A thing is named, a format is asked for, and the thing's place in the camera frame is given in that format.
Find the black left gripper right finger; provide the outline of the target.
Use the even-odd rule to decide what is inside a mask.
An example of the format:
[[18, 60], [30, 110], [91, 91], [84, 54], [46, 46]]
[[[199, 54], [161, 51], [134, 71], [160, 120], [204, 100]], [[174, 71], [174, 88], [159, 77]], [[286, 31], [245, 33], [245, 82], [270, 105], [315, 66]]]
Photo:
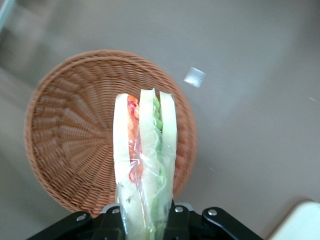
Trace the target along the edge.
[[261, 237], [219, 207], [198, 214], [187, 203], [173, 203], [164, 229], [165, 240], [260, 240]]

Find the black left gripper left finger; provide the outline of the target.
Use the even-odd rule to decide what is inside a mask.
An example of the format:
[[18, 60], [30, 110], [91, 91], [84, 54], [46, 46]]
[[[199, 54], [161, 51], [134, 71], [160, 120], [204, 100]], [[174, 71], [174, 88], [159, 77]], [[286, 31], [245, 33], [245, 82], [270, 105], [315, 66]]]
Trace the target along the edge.
[[124, 240], [125, 230], [120, 206], [105, 206], [99, 216], [85, 211], [74, 212], [44, 230], [30, 240]]

